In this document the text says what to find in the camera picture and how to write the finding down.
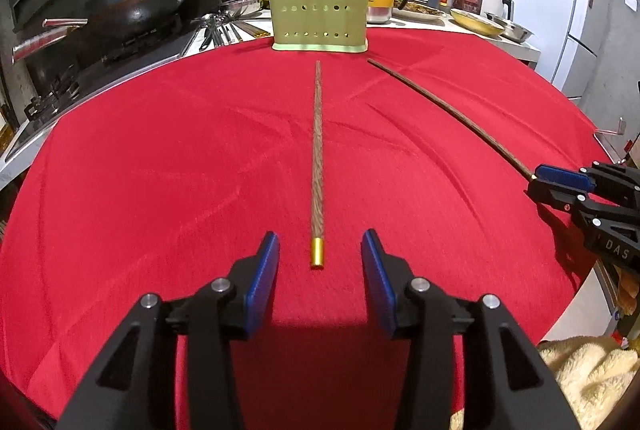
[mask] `table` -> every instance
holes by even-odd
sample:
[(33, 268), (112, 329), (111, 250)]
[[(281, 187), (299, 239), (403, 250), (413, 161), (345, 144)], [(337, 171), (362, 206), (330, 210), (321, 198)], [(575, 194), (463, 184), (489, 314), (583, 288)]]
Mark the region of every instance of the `table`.
[[(593, 265), (581, 234), (567, 214), (531, 203), (522, 177), (472, 132), (366, 59), (447, 100), (530, 168), (605, 161), (593, 124), (475, 35), (375, 28), (368, 38), (359, 55), (245, 42), (64, 115), (0, 251), (9, 379), (59, 415), (140, 295), (192, 294), (252, 254), (266, 230), (282, 247), (273, 307), (255, 340), (232, 346), (247, 428), (392, 428), (408, 347), (386, 341), (367, 312), (359, 243), (370, 227), (449, 294), (497, 294), (539, 340)], [(308, 266), (317, 59), (322, 272)], [(453, 408), (461, 404), (458, 391)], [(182, 401), (183, 426), (185, 410)]]

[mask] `chopstick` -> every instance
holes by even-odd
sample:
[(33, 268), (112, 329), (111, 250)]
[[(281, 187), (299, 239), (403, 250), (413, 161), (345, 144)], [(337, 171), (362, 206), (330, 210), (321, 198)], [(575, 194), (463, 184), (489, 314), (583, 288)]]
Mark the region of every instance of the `chopstick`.
[(314, 138), (311, 163), (311, 269), (324, 268), (324, 211), (322, 210), (322, 77), (316, 60)]
[(377, 68), (385, 71), (386, 74), (393, 76), (396, 80), (400, 80), (407, 87), (411, 87), (413, 90), (418, 92), (418, 94), (423, 95), (425, 98), (430, 100), (435, 105), (439, 106), (445, 112), (448, 112), (454, 118), (456, 118), (460, 123), (464, 124), (469, 130), (473, 131), (477, 134), (487, 145), (493, 148), (498, 154), (502, 156), (503, 159), (507, 161), (511, 166), (513, 166), (528, 182), (531, 182), (536, 178), (535, 175), (529, 170), (524, 163), (522, 163), (516, 156), (514, 156), (511, 152), (509, 152), (495, 137), (491, 136), (484, 128), (481, 128), (477, 123), (470, 120), (466, 117), (462, 112), (449, 105), (449, 103), (441, 100), (435, 94), (431, 94), (427, 89), (421, 87), (420, 85), (412, 82), (409, 78), (402, 76), (400, 73), (396, 73), (394, 70), (385, 67), (380, 62), (372, 60), (369, 58), (367, 60), (371, 65), (376, 66)]

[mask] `metal bowl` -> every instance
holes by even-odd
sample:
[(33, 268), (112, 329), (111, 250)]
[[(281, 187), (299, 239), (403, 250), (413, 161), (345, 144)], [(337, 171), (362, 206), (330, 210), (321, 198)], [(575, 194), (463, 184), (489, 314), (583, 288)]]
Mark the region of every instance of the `metal bowl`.
[(487, 13), (486, 15), (489, 17), (489, 19), (493, 20), (497, 24), (500, 24), (504, 28), (504, 32), (501, 33), (502, 36), (508, 38), (513, 42), (516, 42), (516, 44), (522, 44), (527, 38), (533, 35), (533, 33), (526, 27), (516, 24), (511, 20), (507, 20), (506, 18), (495, 16), (490, 13)]
[(260, 0), (227, 0), (220, 4), (220, 13), (229, 18), (238, 19), (260, 11)]

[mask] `bowl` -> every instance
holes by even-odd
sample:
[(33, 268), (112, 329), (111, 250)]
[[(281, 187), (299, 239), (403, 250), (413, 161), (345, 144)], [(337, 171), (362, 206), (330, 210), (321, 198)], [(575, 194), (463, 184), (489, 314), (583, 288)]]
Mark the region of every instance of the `bowl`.
[(260, 0), (227, 0), (220, 4), (220, 13), (236, 20), (257, 13), (261, 7)]
[(526, 27), (516, 24), (512, 20), (507, 20), (506, 18), (495, 16), (490, 13), (487, 13), (486, 15), (489, 17), (489, 19), (493, 20), (497, 24), (500, 24), (504, 28), (504, 32), (501, 33), (502, 36), (508, 38), (512, 42), (516, 42), (516, 44), (522, 44), (527, 40), (527, 38), (533, 35), (533, 33)]
[(496, 22), (492, 22), (484, 16), (476, 15), (461, 9), (452, 9), (453, 20), (462, 27), (484, 36), (496, 36), (504, 32), (504, 28)]

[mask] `kitchen counter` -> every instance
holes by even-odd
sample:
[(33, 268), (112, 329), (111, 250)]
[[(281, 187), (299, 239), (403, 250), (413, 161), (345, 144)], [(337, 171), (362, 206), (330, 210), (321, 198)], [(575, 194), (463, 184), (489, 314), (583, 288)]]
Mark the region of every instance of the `kitchen counter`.
[[(251, 20), (246, 20), (246, 22), (255, 25), (269, 33), (273, 34), (273, 25), (271, 23), (271, 11), (264, 10), (261, 11), (260, 14), (256, 14), (255, 17), (252, 17)], [(367, 24), (367, 27), (392, 27), (392, 28), (405, 28), (405, 29), (431, 29), (435, 31), (447, 31), (452, 33), (463, 33), (469, 35), (476, 35), (483, 40), (495, 45), (497, 48), (502, 49), (507, 54), (510, 54), (514, 58), (518, 60), (522, 60), (527, 63), (532, 68), (535, 68), (535, 64), (540, 59), (540, 50), (536, 49), (532, 45), (524, 42), (523, 44), (516, 44), (516, 42), (512, 42), (511, 40), (501, 37), (488, 37), (476, 34), (468, 29), (459, 26), (455, 20), (453, 20), (451, 15), (447, 15), (442, 19), (431, 20), (428, 22), (410, 22), (408, 20), (404, 20), (401, 18), (392, 17), (391, 20), (384, 24)], [(243, 40), (252, 40), (253, 38), (247, 35), (244, 32), (240, 32)], [(185, 56), (196, 55), (200, 52), (200, 45), (204, 40), (204, 29), (201, 29), (198, 34), (195, 36), (193, 42), (188, 47), (185, 52)], [(206, 49), (207, 51), (213, 49), (213, 44), (210, 44)]]

